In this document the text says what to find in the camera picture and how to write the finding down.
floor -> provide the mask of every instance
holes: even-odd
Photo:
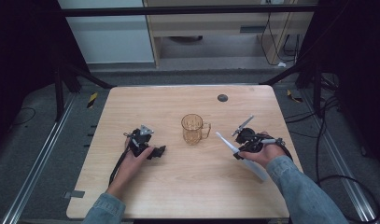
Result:
[[[288,41],[287,50],[293,49],[295,41]],[[284,71],[284,67],[269,65],[263,57],[260,42],[254,35],[245,36],[204,36],[201,41],[194,37],[166,38],[163,40],[161,64],[158,68],[127,68],[119,72],[95,73],[97,77],[111,84],[131,85],[203,85],[203,84],[257,84]],[[276,98],[285,118],[299,114],[309,114],[311,109],[306,100],[312,95],[312,88],[296,90],[293,85],[295,76],[274,85]],[[101,116],[108,90],[103,90],[85,79],[80,94],[75,94],[75,102],[67,122],[43,166],[27,205],[21,212],[22,223],[73,223],[65,215],[68,200],[63,197],[66,191],[74,188],[77,176],[91,143],[94,125]],[[303,98],[298,103],[287,95],[292,90]],[[98,98],[92,109],[86,104],[90,95],[97,91]],[[323,99],[333,96],[323,91]],[[72,94],[65,92],[68,101]],[[14,121],[11,131],[3,144],[5,154],[0,157],[0,219],[21,189],[34,162],[43,147],[55,119],[53,86],[29,94],[23,102],[23,110]],[[341,111],[335,105],[326,113],[328,130],[320,141],[320,176],[340,174],[336,154],[331,150],[330,138],[337,146],[342,161],[351,174],[367,185],[380,203],[380,165],[372,156],[363,157],[359,141]],[[303,171],[316,179],[316,136],[320,119],[310,118],[300,122],[288,123],[291,138],[298,152]],[[359,211],[367,208],[353,203],[348,190],[353,186],[342,180],[326,181],[322,188],[335,200],[342,211],[359,218]],[[367,198],[372,210],[376,211],[372,198]]]

glass mug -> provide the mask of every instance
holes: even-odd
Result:
[[[188,114],[181,120],[183,126],[184,140],[190,144],[195,145],[202,139],[209,136],[211,123],[204,122],[199,115]],[[203,129],[208,129],[207,133],[203,133]]]

black horizontal bar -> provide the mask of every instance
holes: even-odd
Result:
[[[312,12],[333,9],[334,5],[240,5],[240,6],[194,6],[194,7],[113,7],[76,8],[39,11],[39,14],[65,17],[137,16],[215,13],[261,13],[261,12]]]

white wall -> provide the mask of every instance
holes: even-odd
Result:
[[[61,8],[142,7],[141,0],[59,0]],[[145,16],[67,18],[87,63],[153,63]]]

person's arm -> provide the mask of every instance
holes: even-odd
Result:
[[[119,170],[105,193],[101,194],[82,223],[120,223],[125,204],[123,203],[123,192],[140,169],[143,161],[152,153],[153,148],[144,150],[138,157],[132,151],[126,154]]]
[[[276,144],[265,145],[259,153],[239,155],[266,169],[282,193],[293,223],[348,223],[332,199]]]

